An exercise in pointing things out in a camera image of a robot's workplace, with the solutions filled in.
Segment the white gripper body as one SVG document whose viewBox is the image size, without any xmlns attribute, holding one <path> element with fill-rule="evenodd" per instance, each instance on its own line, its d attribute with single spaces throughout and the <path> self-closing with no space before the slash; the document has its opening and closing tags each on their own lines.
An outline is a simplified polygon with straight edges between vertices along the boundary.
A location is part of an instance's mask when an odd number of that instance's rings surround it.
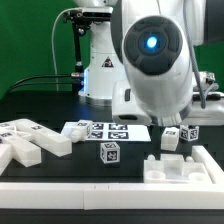
<svg viewBox="0 0 224 224">
<path fill-rule="evenodd" d="M 193 94 L 192 106 L 172 117 L 147 115 L 137 104 L 127 80 L 118 81 L 112 95 L 112 118 L 115 123 L 156 126 L 222 126 L 224 125 L 224 93 L 210 92 L 206 108 L 200 105 L 199 93 Z"/>
</svg>

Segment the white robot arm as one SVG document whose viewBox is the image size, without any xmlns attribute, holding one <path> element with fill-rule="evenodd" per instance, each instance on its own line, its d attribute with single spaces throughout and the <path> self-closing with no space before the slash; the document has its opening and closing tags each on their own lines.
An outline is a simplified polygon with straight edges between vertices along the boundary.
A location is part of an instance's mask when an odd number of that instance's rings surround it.
<svg viewBox="0 0 224 224">
<path fill-rule="evenodd" d="M 224 41 L 224 0 L 74 0 L 88 19 L 109 21 L 126 78 L 115 84 L 112 118 L 133 125 L 224 125 L 224 94 L 204 88 L 194 55 Z"/>
</svg>

